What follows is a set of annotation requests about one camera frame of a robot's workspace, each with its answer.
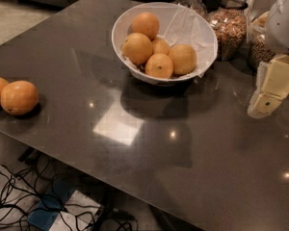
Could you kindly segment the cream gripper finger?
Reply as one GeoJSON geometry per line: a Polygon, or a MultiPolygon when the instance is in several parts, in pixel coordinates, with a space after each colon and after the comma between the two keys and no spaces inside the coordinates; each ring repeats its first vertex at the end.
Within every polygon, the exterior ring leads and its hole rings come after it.
{"type": "Polygon", "coordinates": [[[268,64],[266,62],[260,62],[257,68],[257,76],[256,76],[256,89],[261,90],[263,82],[265,80],[265,76],[267,73],[268,64]]]}
{"type": "Polygon", "coordinates": [[[289,94],[289,56],[277,55],[268,63],[261,90],[255,90],[248,115],[252,118],[270,116],[289,94]]]}

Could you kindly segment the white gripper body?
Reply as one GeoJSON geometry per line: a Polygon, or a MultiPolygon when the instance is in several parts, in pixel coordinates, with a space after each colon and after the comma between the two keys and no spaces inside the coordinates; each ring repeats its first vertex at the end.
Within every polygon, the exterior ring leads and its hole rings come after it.
{"type": "Polygon", "coordinates": [[[266,22],[266,44],[278,54],[289,54],[289,0],[276,0],[266,22]]]}

